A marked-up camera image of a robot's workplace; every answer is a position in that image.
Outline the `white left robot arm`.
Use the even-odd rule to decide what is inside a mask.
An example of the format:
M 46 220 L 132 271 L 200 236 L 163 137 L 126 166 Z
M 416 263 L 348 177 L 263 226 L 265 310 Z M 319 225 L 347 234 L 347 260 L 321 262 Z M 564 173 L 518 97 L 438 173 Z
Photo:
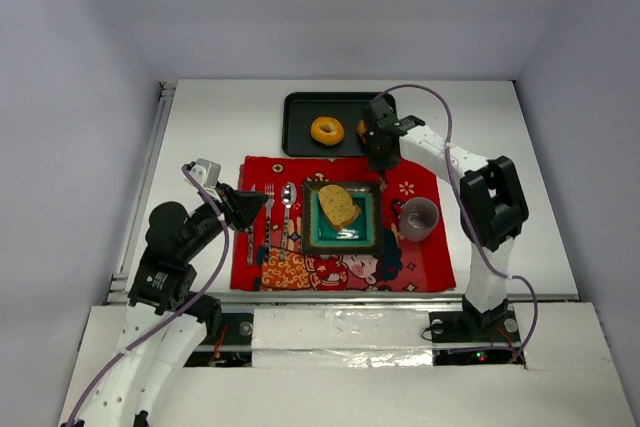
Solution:
M 228 251 L 231 233 L 250 228 L 267 197 L 223 183 L 199 193 L 203 203 L 192 212 L 165 202 L 150 214 L 114 356 L 80 395 L 66 425 L 152 425 L 194 349 L 219 336 L 221 303 L 193 291 L 191 262 L 218 235 Z

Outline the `pale bread slice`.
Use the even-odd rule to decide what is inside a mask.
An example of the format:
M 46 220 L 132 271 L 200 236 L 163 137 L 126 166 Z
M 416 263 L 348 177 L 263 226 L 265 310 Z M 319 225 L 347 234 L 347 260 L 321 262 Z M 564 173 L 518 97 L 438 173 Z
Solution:
M 362 119 L 360 119 L 358 124 L 357 124 L 356 132 L 357 132 L 357 135 L 358 135 L 358 138 L 359 138 L 360 142 L 363 145 L 365 145 L 366 142 L 367 142 L 366 135 L 367 135 L 368 129 L 367 129 L 367 126 L 366 126 L 365 122 Z

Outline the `brown bread slice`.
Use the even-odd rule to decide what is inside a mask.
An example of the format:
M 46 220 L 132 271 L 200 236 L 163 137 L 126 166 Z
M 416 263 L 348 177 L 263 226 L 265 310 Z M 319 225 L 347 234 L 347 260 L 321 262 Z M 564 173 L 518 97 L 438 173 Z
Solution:
M 317 196 L 322 212 L 334 230 L 351 225 L 361 213 L 350 193 L 337 184 L 321 187 Z

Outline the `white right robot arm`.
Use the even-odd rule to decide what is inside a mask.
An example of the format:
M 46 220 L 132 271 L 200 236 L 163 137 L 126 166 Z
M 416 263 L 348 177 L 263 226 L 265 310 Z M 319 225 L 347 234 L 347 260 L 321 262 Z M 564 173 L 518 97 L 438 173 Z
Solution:
M 372 170 L 396 167 L 399 157 L 392 147 L 398 144 L 405 159 L 451 186 L 461 227 L 472 244 L 469 282 L 461 309 L 433 314 L 427 331 L 436 344 L 487 343 L 511 318 L 508 264 L 529 209 L 513 161 L 488 159 L 454 145 L 451 110 L 445 112 L 442 137 L 414 115 L 398 117 L 378 95 L 364 107 L 360 137 Z

